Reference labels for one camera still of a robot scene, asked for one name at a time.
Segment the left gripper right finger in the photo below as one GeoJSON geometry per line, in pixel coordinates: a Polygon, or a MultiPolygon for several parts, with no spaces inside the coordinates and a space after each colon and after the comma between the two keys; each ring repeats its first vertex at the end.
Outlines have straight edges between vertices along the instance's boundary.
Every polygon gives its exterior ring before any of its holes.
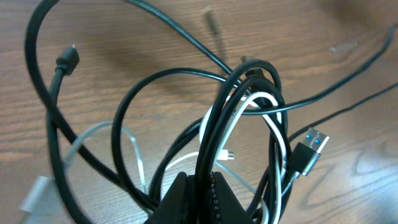
{"type": "Polygon", "coordinates": [[[222,173],[211,175],[209,190],[210,205],[208,223],[211,224],[253,224],[233,191],[225,181],[222,173]]]}

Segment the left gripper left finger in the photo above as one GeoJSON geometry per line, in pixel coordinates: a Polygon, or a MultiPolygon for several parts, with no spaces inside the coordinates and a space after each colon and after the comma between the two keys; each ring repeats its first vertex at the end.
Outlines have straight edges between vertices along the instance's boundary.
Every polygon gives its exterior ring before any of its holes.
{"type": "Polygon", "coordinates": [[[178,173],[165,197],[144,223],[145,224],[190,224],[197,222],[193,177],[178,173]]]}

